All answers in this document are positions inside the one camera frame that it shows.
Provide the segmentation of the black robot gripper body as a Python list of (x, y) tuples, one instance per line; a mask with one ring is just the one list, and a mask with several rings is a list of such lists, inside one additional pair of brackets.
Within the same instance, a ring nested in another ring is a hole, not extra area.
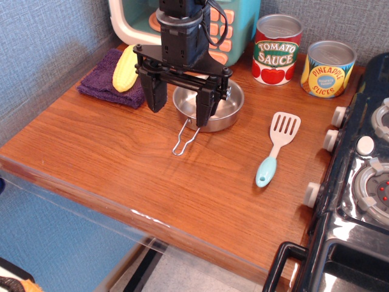
[(161, 24), (161, 45), (137, 44), (136, 72), (164, 74), (167, 84), (201, 89), (215, 86), (224, 98), (232, 71), (214, 60), (209, 52), (209, 39), (206, 21), (189, 23)]

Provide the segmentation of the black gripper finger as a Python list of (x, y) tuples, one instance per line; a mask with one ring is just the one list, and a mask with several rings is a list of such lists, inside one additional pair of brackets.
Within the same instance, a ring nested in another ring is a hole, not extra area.
[(164, 74), (140, 72), (140, 81), (149, 109), (157, 113), (167, 103), (167, 82)]
[(199, 128), (208, 124), (209, 118), (216, 112), (219, 94), (212, 88), (203, 87), (196, 96), (196, 124)]

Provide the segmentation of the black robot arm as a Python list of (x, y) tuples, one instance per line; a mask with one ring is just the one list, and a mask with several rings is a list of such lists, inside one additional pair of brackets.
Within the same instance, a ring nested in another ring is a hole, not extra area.
[(230, 96), (232, 71), (209, 53), (210, 46), (219, 46), (227, 36), (212, 41), (211, 8), (224, 13), (216, 1), (160, 1), (156, 18), (161, 44), (133, 49), (149, 109), (156, 113), (164, 107), (168, 84), (195, 91), (198, 127), (206, 126), (219, 101)]

